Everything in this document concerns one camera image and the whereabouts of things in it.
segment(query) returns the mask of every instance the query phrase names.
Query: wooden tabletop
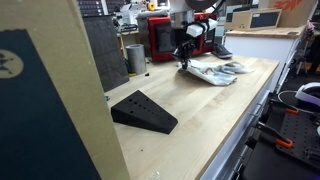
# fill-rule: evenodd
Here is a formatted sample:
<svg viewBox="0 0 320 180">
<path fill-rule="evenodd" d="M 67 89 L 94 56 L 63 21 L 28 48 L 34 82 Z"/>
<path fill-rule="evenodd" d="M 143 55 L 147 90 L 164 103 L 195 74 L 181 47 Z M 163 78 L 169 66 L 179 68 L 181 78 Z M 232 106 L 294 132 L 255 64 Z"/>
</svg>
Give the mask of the wooden tabletop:
<svg viewBox="0 0 320 180">
<path fill-rule="evenodd" d="M 257 31 L 228 31 L 225 33 L 226 36 L 239 36 L 239 37 L 268 37 L 268 38 L 298 38 L 301 33 L 305 30 L 305 26 L 296 28 L 275 28 L 275 29 L 264 29 Z"/>
<path fill-rule="evenodd" d="M 230 62 L 209 54 L 197 59 Z M 147 65 L 150 76 L 133 77 L 105 93 L 112 107 L 140 90 L 178 119 L 169 135 L 114 123 L 132 179 L 158 175 L 169 180 L 195 179 L 203 174 L 278 65 L 258 58 L 233 57 L 233 61 L 254 72 L 237 75 L 236 83 L 219 87 L 177 72 L 175 61 L 154 63 Z"/>
</svg>

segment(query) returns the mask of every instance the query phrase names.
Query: white logo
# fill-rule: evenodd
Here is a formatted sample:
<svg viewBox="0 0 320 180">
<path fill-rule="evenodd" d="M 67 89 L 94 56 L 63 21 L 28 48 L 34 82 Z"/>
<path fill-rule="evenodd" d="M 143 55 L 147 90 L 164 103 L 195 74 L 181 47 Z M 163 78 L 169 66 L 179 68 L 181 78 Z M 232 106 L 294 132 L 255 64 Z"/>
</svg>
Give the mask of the white logo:
<svg viewBox="0 0 320 180">
<path fill-rule="evenodd" d="M 22 70 L 23 62 L 16 54 L 0 49 L 0 79 L 16 77 Z"/>
</svg>

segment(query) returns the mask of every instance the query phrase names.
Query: cardboard panel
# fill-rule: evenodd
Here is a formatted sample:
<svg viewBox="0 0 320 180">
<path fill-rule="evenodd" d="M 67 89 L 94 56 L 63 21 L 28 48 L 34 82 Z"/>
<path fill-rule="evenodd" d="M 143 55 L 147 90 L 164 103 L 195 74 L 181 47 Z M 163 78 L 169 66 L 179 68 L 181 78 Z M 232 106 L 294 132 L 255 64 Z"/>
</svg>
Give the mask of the cardboard panel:
<svg viewBox="0 0 320 180">
<path fill-rule="evenodd" d="M 23 32 L 0 46 L 0 143 L 14 147 L 0 157 L 24 162 L 20 179 L 129 179 L 76 1 L 0 0 L 0 9 L 1 38 Z"/>
<path fill-rule="evenodd" d="M 281 9 L 257 9 L 227 14 L 225 29 L 229 30 L 262 30 L 277 27 Z"/>
<path fill-rule="evenodd" d="M 259 8 L 282 9 L 278 27 L 299 27 L 307 24 L 317 0 L 263 0 Z"/>
</svg>

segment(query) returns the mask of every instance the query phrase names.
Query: black triangular block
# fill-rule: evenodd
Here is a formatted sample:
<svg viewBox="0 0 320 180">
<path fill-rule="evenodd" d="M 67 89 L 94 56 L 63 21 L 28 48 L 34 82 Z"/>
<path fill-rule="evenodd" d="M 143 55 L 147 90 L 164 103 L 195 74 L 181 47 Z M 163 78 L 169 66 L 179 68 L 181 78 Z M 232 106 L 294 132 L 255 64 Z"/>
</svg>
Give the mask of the black triangular block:
<svg viewBox="0 0 320 180">
<path fill-rule="evenodd" d="M 152 101 L 141 91 L 136 91 L 111 107 L 114 122 L 170 134 L 177 119 Z"/>
</svg>

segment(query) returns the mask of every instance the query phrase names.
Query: cable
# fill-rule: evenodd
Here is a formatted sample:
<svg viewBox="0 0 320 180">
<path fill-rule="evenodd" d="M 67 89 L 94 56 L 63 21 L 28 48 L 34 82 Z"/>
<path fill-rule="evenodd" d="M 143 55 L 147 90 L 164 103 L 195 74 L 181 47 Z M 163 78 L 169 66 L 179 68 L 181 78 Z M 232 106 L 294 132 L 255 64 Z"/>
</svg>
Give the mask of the cable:
<svg viewBox="0 0 320 180">
<path fill-rule="evenodd" d="M 221 0 L 220 3 L 218 4 L 218 6 L 216 8 L 214 8 L 214 10 L 212 11 L 212 13 L 210 13 L 209 16 L 207 16 L 205 19 L 209 19 L 209 17 L 213 14 L 215 14 L 220 8 L 221 6 L 223 5 L 223 3 L 225 2 L 226 0 Z"/>
<path fill-rule="evenodd" d="M 320 116 L 320 113 L 316 113 L 316 112 L 312 112 L 312 111 L 307 111 L 307 110 L 300 109 L 300 108 L 297 108 L 297 107 L 295 107 L 295 106 L 292 106 L 292 105 L 289 105 L 289 104 L 285 103 L 285 102 L 281 99 L 280 95 L 283 94 L 283 93 L 288 93 L 288 92 L 289 92 L 289 93 L 297 93 L 297 91 L 290 91 L 290 90 L 280 92 L 280 93 L 278 94 L 278 99 L 279 99 L 280 102 L 282 102 L 283 104 L 285 104 L 285 105 L 287 105 L 287 106 L 289 106 L 289 107 L 292 107 L 293 109 L 296 109 L 296 110 L 298 110 L 298 111 L 305 112 L 305 113 L 308 113 L 308 114 L 313 114 L 313 115 L 316 115 L 316 116 Z"/>
</svg>

